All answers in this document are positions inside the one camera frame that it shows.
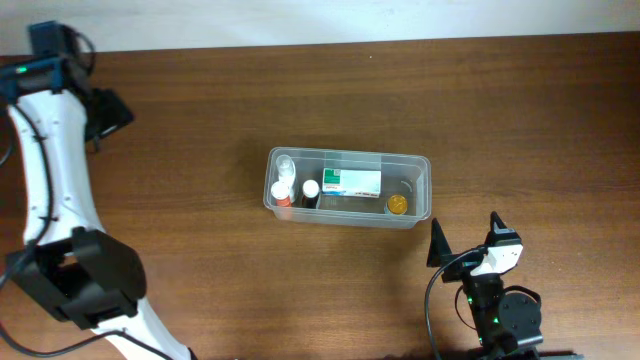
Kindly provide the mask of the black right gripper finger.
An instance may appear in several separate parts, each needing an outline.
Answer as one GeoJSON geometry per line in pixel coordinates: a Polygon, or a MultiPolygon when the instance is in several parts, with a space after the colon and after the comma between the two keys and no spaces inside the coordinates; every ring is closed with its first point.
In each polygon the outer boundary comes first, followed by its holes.
{"type": "Polygon", "coordinates": [[[426,265],[428,267],[442,267],[451,261],[452,256],[452,250],[442,227],[434,218],[431,221],[431,240],[426,265]]]}
{"type": "Polygon", "coordinates": [[[494,240],[510,239],[515,237],[515,230],[509,228],[500,218],[498,213],[496,211],[493,211],[490,215],[489,235],[494,240]]]}

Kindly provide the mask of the small jar with gold lid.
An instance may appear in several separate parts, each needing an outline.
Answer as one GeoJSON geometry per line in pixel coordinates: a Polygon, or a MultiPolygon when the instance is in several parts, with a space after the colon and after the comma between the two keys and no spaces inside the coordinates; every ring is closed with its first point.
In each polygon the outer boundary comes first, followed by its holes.
{"type": "Polygon", "coordinates": [[[405,196],[400,194],[390,196],[384,207],[385,213],[390,215],[404,215],[407,210],[408,200],[405,196]]]}

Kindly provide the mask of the white medicine box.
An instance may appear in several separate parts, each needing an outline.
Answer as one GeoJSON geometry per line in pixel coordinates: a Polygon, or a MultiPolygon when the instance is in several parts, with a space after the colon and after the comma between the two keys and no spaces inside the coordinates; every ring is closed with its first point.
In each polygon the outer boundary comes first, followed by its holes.
{"type": "Polygon", "coordinates": [[[322,192],[330,196],[378,198],[381,194],[380,171],[324,168],[322,192]]]}

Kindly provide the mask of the dark bottle with white cap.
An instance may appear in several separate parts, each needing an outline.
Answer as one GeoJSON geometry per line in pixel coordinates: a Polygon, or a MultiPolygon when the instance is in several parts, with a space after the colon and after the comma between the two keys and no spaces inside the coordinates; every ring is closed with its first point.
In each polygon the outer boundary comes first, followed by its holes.
{"type": "Polygon", "coordinates": [[[302,186],[302,207],[317,209],[320,199],[320,186],[315,180],[306,180],[302,186]]]}

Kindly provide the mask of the orange effervescent tablet tube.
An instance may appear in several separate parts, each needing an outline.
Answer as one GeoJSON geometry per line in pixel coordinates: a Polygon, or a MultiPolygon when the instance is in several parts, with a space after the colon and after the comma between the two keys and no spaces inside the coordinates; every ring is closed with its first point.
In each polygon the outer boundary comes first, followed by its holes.
{"type": "Polygon", "coordinates": [[[277,181],[271,186],[271,196],[279,207],[291,207],[291,188],[284,181],[277,181]]]}

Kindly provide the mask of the white bottle with clear cap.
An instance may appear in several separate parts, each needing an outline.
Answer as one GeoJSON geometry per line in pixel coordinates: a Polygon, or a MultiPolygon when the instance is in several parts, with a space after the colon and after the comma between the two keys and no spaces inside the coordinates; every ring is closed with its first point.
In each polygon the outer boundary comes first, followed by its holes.
{"type": "Polygon", "coordinates": [[[289,155],[280,155],[276,159],[278,179],[289,187],[289,197],[292,203],[297,198],[298,182],[295,163],[289,155]]]}

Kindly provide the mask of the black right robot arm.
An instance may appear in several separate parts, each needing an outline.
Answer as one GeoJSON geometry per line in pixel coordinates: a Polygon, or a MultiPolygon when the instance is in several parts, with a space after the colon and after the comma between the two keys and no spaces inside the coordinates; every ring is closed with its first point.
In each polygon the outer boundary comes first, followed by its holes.
{"type": "Polygon", "coordinates": [[[442,357],[430,319],[431,292],[437,280],[459,282],[471,311],[480,347],[473,359],[538,359],[543,342],[541,296],[519,285],[506,287],[502,276],[513,270],[523,253],[522,239],[496,212],[490,214],[485,241],[459,254],[452,252],[439,222],[431,222],[426,265],[436,270],[424,296],[424,316],[434,357],[442,357]]]}

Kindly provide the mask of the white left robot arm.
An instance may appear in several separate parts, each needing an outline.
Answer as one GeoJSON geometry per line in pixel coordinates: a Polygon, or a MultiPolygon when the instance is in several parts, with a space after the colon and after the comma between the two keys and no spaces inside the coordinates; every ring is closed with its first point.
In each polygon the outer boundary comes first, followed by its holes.
{"type": "Polygon", "coordinates": [[[128,359],[190,359],[149,303],[138,253],[106,232],[93,200],[86,149],[133,113],[114,91],[90,85],[96,52],[85,35],[56,21],[28,32],[32,58],[1,70],[27,193],[25,247],[7,256],[2,281],[128,359]]]}

